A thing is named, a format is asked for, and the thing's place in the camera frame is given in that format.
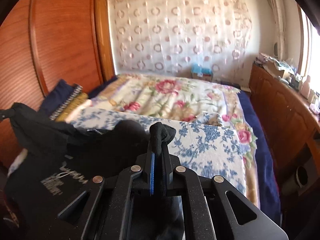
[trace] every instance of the blue floral blanket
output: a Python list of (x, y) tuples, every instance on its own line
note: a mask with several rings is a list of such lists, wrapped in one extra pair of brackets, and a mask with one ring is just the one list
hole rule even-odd
[(239, 137), (235, 130), (202, 124), (201, 121), (181, 122), (131, 113), (88, 107), (71, 121), (75, 127), (111, 130), (124, 119), (136, 120), (143, 128), (162, 122), (177, 130), (168, 145), (169, 153), (180, 158), (183, 166), (198, 175), (211, 178), (222, 175), (246, 196), (245, 167)]

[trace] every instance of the floral bedspread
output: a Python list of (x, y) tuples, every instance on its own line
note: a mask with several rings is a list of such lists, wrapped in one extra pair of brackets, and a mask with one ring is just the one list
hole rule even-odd
[(180, 122), (131, 113), (121, 113), (95, 107), (81, 111), (72, 121), (75, 127), (111, 130), (124, 119), (136, 120), (146, 131), (155, 122), (177, 130), (168, 145), (169, 153), (180, 158), (183, 166), (198, 175), (212, 178), (220, 174), (246, 195), (245, 168), (236, 131), (225, 127), (203, 125), (200, 122)]
[(92, 106), (236, 130), (246, 169), (249, 199), (259, 206), (254, 159), (257, 138), (244, 119), (238, 92), (231, 86), (196, 79), (122, 74), (92, 100)]

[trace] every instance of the white wall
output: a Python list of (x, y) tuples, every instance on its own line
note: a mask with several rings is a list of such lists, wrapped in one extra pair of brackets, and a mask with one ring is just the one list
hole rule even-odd
[(295, 0), (283, 0), (286, 27), (284, 33), (287, 58), (293, 58), (293, 64), (297, 68), (300, 59), (301, 30), (298, 6)]
[(267, 0), (243, 0), (247, 4), (251, 20), (251, 38), (246, 48), (244, 60), (244, 81), (247, 85), (250, 78), (252, 62), (259, 52), (273, 55), (275, 21), (272, 9)]

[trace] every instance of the wooden panel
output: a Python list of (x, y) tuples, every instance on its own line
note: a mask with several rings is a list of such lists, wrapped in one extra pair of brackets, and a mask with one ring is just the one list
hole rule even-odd
[(268, 79), (262, 77), (261, 81), (261, 88), (257, 92), (258, 97), (258, 105), (257, 105), (257, 114), (260, 118), (261, 125), (265, 129), (269, 124), (269, 112), (266, 109), (272, 102), (272, 84)]
[(92, 27), (93, 2), (32, 0), (30, 33), (34, 62), (49, 91), (60, 78), (82, 85), (84, 92), (102, 83)]
[(287, 117), (289, 113), (289, 100), (282, 93), (282, 91), (276, 91), (275, 96), (268, 109), (270, 113), (270, 120), (266, 132), (269, 134), (269, 147), (272, 148), (277, 137), (282, 136), (282, 131), (286, 126)]
[(257, 72), (256, 68), (257, 67), (255, 65), (252, 66), (250, 80), (249, 80), (249, 88), (252, 93), (256, 91), (257, 85), (258, 85), (259, 73)]
[(109, 80), (115, 75), (115, 70), (110, 43), (108, 0), (95, 0), (95, 17), (102, 74), (105, 80)]
[[(38, 109), (43, 95), (29, 44), (30, 0), (20, 0), (0, 26), (0, 109), (22, 102)], [(0, 123), (0, 160), (7, 168), (21, 148), (9, 120)]]
[(312, 132), (300, 113), (295, 109), (290, 109), (290, 112), (281, 139), (277, 141), (273, 148), (279, 168), (285, 167), (297, 156)]

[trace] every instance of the window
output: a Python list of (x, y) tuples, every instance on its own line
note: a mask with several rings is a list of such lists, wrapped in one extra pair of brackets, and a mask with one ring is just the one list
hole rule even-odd
[(311, 77), (310, 87), (320, 93), (320, 36), (316, 28), (311, 25), (310, 65), (308, 75)]

